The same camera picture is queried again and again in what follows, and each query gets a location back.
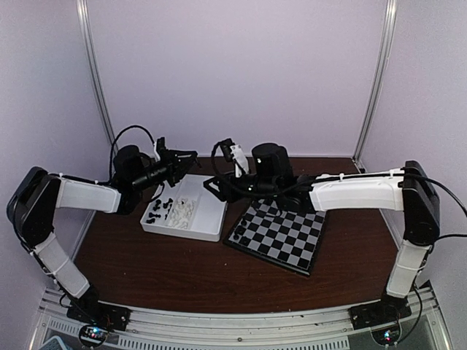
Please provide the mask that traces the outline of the white compartment tray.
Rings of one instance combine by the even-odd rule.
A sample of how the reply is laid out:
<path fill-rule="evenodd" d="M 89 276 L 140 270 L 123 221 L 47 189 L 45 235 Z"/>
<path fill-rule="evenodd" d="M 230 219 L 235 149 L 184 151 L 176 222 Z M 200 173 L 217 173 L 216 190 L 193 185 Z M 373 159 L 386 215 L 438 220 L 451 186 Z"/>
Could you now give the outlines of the white compartment tray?
<path fill-rule="evenodd" d="M 206 175 L 188 174 L 175 187 L 168 187 L 140 219 L 143 231 L 180 238 L 218 242 L 227 203 L 204 188 Z"/>

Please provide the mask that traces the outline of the black silver chessboard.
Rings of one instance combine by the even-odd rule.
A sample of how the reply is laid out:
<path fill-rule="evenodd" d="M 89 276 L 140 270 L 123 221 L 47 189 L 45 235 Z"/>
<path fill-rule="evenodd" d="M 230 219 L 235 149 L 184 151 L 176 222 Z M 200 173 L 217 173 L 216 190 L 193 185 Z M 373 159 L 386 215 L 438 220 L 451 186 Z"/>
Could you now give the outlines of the black silver chessboard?
<path fill-rule="evenodd" d="M 241 220 L 248 221 L 246 226 Z M 286 270 L 310 276 L 326 224 L 326 213 L 296 213 L 281 211 L 271 200 L 252 201 L 224 238 L 226 246 L 256 257 Z M 249 238 L 244 246 L 234 240 L 236 228 L 243 227 L 241 236 Z"/>

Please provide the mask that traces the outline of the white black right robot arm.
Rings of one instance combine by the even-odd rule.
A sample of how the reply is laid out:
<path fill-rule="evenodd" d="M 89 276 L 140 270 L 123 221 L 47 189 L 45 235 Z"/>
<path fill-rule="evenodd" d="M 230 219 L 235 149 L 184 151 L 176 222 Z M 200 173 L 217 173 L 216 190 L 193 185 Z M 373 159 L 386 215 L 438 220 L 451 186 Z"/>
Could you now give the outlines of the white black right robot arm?
<path fill-rule="evenodd" d="M 422 267 L 428 251 L 440 236 L 439 195 L 430 184 L 422 166 L 408 160 L 402 168 L 369 174 L 293 173 L 287 150 L 275 143 L 263 143 L 252 149 L 255 172 L 242 148 L 231 139 L 219 141 L 214 151 L 222 151 L 235 169 L 215 172 L 204 181 L 204 188 L 222 202 L 242 198 L 271 199 L 281 210 L 295 212 L 334 209 L 388 209 L 404 213 L 404 237 L 382 298 L 374 306 L 374 315 L 389 322 L 401 315 L 407 295 Z"/>

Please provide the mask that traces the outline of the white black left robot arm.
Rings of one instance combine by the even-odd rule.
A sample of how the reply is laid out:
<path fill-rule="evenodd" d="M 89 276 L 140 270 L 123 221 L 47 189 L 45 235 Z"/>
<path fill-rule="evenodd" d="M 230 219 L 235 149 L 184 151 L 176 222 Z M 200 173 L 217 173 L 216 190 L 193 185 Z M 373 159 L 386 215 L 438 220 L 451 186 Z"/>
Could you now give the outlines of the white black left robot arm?
<path fill-rule="evenodd" d="M 67 296 L 77 313 L 90 324 L 105 316 L 96 288 L 75 265 L 55 233 L 60 211 L 94 211 L 130 214 L 142 201 L 144 191 L 176 185 L 197 161 L 195 151 L 154 147 L 155 159 L 138 146 L 120 148 L 112 156 L 110 179 L 92 181 L 52 174 L 32 167 L 7 204 L 7 218 L 23 248 Z"/>

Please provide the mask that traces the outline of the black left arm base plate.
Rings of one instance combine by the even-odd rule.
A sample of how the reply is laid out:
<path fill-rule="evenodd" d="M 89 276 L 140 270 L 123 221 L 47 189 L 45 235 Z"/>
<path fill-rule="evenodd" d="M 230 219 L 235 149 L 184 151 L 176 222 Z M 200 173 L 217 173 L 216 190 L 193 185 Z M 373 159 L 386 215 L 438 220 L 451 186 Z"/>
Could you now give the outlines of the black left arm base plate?
<path fill-rule="evenodd" d="M 69 308 L 66 316 L 82 323 L 97 325 L 106 330 L 126 331 L 131 310 L 121 306 L 100 303 L 99 310 L 94 317 L 90 317 L 90 312 L 80 311 L 76 306 Z"/>

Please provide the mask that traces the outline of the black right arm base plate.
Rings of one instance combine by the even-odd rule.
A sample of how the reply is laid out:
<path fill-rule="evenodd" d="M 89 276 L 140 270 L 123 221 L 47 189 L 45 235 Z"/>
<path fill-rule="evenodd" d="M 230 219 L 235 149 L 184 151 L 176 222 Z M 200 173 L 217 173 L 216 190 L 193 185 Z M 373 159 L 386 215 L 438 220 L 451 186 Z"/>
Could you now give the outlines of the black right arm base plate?
<path fill-rule="evenodd" d="M 409 306 L 396 308 L 381 301 L 353 306 L 349 309 L 350 320 L 354 330 L 376 327 L 383 324 L 395 323 L 401 318 L 412 315 Z"/>

